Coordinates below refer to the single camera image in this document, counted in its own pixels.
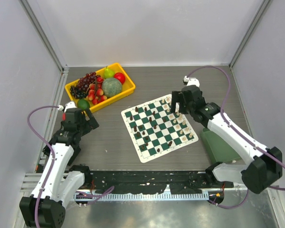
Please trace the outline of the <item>green avocado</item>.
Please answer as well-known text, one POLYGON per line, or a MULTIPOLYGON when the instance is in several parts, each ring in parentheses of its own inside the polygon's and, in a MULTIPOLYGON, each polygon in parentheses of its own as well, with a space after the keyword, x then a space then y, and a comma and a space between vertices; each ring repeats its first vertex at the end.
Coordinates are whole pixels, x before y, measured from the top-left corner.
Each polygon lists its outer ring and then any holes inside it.
POLYGON ((79 99, 76 105, 78 108, 80 108, 82 110, 90 109, 90 104, 85 99, 79 99))

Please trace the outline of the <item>black grape bunch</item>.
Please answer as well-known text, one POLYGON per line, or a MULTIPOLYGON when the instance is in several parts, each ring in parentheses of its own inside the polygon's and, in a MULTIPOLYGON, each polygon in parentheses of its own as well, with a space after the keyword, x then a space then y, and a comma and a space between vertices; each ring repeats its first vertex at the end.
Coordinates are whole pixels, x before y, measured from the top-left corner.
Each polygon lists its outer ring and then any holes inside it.
POLYGON ((84 99, 87 97, 87 93, 81 91, 78 89, 76 86, 71 86, 70 87, 70 93, 75 99, 84 99))

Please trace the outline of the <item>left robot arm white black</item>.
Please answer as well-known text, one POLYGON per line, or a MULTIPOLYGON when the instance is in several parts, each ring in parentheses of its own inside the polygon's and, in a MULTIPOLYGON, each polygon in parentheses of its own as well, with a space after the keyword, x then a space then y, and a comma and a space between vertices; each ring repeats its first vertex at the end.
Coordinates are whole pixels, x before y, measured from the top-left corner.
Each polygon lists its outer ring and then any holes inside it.
POLYGON ((45 147, 49 152, 41 178, 29 197, 22 197, 19 207, 25 224, 31 228, 60 228, 65 220, 69 201, 79 189, 91 186, 87 166, 71 171, 66 179, 66 167, 81 151, 82 136, 98 128, 89 109, 65 109, 65 119, 45 147))

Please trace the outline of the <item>red apple in tray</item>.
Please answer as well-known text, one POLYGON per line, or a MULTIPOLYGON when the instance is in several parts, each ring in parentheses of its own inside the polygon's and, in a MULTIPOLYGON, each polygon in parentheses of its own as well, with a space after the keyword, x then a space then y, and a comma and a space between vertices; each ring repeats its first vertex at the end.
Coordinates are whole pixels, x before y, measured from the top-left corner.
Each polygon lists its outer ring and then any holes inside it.
POLYGON ((117 80, 119 80, 122 85, 123 85, 123 84, 125 83, 125 81, 126 81, 125 75, 124 75, 123 73, 121 73, 121 72, 115 73, 114 78, 117 79, 117 80))

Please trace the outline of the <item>green plastic tray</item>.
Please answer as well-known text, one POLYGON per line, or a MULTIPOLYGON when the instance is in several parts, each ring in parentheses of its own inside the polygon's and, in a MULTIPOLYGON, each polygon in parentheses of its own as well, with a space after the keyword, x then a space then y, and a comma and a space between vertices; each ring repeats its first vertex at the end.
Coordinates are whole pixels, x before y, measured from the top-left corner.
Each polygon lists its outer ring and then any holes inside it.
POLYGON ((209 156, 211 164, 215 164, 217 162, 235 163, 241 159, 229 144, 208 128, 203 128, 200 133, 200 138, 209 156))

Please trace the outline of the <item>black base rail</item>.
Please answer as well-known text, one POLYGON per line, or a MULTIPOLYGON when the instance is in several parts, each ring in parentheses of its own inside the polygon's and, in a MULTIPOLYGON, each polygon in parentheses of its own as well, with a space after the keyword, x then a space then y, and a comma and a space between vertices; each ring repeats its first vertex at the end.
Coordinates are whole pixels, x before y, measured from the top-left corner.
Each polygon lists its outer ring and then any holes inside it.
POLYGON ((203 171, 91 171, 79 188, 104 193, 113 186, 113 194, 162 194, 170 187, 172 194, 201 193, 202 189, 233 188, 232 182, 219 182, 203 171))

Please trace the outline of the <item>green white chess board mat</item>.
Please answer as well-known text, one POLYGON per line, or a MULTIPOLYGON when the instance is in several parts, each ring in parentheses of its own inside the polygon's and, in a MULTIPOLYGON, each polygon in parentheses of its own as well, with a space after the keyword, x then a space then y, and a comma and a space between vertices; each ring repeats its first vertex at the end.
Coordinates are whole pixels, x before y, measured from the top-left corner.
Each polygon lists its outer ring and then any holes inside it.
POLYGON ((176 105, 176 112, 171 112, 171 94, 168 94, 121 111, 140 162, 152 161, 199 140, 186 116, 178 109, 176 105))

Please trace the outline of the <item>green pear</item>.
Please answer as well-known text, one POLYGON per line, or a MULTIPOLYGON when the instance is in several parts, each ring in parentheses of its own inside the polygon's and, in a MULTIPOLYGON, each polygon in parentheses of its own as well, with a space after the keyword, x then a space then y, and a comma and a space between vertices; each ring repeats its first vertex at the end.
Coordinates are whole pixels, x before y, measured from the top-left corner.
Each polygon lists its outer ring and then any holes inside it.
POLYGON ((112 69, 110 69, 108 66, 104 68, 104 79, 113 78, 114 75, 115 72, 112 69))

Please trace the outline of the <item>green netted melon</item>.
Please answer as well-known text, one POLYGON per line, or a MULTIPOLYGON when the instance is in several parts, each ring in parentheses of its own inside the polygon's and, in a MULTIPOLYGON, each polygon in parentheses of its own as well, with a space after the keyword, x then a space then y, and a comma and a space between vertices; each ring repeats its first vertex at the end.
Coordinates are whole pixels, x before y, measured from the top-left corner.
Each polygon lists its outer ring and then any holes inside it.
POLYGON ((111 98, 122 92, 122 84, 116 78, 108 78, 105 79, 102 84, 102 90, 104 91, 104 95, 108 98, 111 98))

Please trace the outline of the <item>dark purple grape bunch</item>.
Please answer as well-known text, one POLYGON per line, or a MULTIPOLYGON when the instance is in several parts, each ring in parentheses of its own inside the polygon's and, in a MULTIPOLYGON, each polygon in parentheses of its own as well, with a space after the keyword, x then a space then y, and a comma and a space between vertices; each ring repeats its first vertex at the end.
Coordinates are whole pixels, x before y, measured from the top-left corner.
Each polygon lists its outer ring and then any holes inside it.
POLYGON ((96 79, 96 72, 90 72, 86 74, 83 78, 80 78, 77 82, 76 88, 83 93, 87 93, 90 84, 94 83, 96 79))

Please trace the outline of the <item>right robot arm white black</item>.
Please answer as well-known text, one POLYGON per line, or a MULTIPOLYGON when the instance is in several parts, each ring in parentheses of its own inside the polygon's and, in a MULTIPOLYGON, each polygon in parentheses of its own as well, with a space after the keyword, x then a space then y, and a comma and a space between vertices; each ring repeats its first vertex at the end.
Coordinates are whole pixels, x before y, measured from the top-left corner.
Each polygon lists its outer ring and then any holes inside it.
POLYGON ((251 192, 261 193, 282 177, 282 153, 269 149, 239 128, 215 103, 206 103, 202 92, 195 85, 171 93, 171 112, 189 114, 222 138, 244 161, 243 165, 216 163, 205 176, 211 187, 222 181, 244 184, 251 192))

